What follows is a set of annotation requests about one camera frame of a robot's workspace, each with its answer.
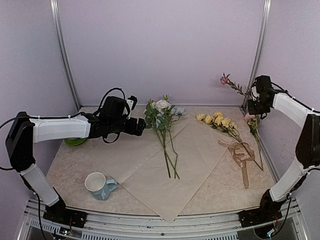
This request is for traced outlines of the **pink fake rose stem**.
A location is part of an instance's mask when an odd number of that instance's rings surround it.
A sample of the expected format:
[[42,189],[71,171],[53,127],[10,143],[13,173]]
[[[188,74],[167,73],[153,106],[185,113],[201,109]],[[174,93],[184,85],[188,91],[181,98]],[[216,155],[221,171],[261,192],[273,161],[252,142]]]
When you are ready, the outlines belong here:
[[[244,97],[250,97],[251,96],[251,91],[250,90],[243,88],[242,86],[240,86],[239,84],[236,84],[235,82],[232,82],[229,79],[229,76],[230,76],[230,74],[225,75],[225,73],[223,73],[222,77],[220,78],[220,83],[222,85],[230,86],[238,94],[240,94],[240,95],[242,95]],[[261,154],[261,138],[260,138],[259,131],[258,131],[258,126],[259,126],[259,123],[260,123],[260,117],[258,115],[250,115],[249,113],[247,113],[245,115],[244,119],[245,119],[246,123],[248,124],[249,129],[250,129],[250,133],[255,138],[255,141],[256,141],[257,147],[258,147],[260,163],[257,163],[256,161],[254,161],[254,162],[263,171],[264,170],[264,166],[263,166],[262,154]]]

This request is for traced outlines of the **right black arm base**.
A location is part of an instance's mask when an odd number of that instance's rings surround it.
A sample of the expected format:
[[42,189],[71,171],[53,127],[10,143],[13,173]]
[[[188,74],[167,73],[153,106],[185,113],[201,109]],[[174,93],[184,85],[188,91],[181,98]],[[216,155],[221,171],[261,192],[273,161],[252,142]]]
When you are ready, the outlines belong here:
[[241,227],[250,227],[271,221],[282,217],[281,207],[286,201],[272,201],[262,199],[258,208],[242,210],[238,213]]

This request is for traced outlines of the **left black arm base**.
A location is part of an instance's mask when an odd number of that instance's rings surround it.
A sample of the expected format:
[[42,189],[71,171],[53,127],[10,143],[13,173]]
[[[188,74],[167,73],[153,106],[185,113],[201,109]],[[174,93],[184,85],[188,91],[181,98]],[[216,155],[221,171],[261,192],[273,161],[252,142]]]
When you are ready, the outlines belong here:
[[54,223],[63,224],[69,227],[83,229],[87,220],[88,214],[84,211],[73,210],[66,208],[63,213],[54,214],[49,210],[45,210],[43,218]]

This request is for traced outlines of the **pink beige wrapping paper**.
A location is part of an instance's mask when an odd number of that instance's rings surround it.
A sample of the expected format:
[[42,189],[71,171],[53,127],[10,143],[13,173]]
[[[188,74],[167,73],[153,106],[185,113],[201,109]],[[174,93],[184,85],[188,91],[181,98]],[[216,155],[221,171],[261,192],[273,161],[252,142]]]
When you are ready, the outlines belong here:
[[101,143],[91,157],[122,187],[151,211],[172,223],[202,186],[226,152],[231,139],[198,121],[213,107],[186,108],[162,137],[146,129],[140,137],[122,134],[112,144]]

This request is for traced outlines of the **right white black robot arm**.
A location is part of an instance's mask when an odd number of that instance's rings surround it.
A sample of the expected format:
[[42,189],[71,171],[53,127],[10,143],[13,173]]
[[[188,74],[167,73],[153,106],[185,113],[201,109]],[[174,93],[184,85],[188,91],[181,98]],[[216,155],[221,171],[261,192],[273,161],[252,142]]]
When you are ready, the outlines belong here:
[[276,168],[285,160],[279,150],[282,144],[295,144],[287,154],[291,161],[284,165],[285,169],[276,170],[280,178],[267,191],[269,202],[255,212],[260,222],[266,222],[276,212],[274,205],[288,200],[311,171],[319,169],[320,115],[280,89],[253,86],[250,95],[248,111],[263,117],[270,138],[262,143]]

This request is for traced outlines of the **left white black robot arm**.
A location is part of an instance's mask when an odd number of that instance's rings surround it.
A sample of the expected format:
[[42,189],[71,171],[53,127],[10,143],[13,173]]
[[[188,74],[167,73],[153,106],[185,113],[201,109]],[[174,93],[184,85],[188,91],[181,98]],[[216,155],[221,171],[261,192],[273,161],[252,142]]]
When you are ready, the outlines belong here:
[[146,123],[142,118],[131,116],[137,104],[134,96],[122,99],[108,96],[93,113],[79,112],[68,116],[31,116],[21,111],[9,120],[12,123],[5,139],[11,169],[20,174],[39,198],[48,207],[57,221],[63,223],[70,218],[70,211],[64,201],[49,184],[40,168],[36,165],[33,145],[44,141],[62,139],[107,140],[108,135],[121,133],[141,136]]

